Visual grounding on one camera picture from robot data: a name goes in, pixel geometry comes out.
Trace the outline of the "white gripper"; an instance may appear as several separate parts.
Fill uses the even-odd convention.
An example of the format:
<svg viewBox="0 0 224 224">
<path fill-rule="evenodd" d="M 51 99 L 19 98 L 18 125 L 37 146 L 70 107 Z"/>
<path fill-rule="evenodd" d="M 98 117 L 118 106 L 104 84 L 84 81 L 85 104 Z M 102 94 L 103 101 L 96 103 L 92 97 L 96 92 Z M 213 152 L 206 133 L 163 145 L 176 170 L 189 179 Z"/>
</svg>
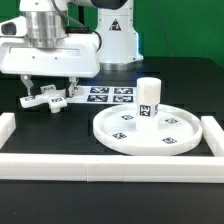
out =
<svg viewBox="0 0 224 224">
<path fill-rule="evenodd" d="M 68 96 L 73 97 L 82 78 L 99 70 L 100 40 L 94 34 L 65 33 L 56 15 L 19 16 L 0 23 L 0 71 L 19 74 L 31 95 L 30 76 L 70 77 Z"/>
</svg>

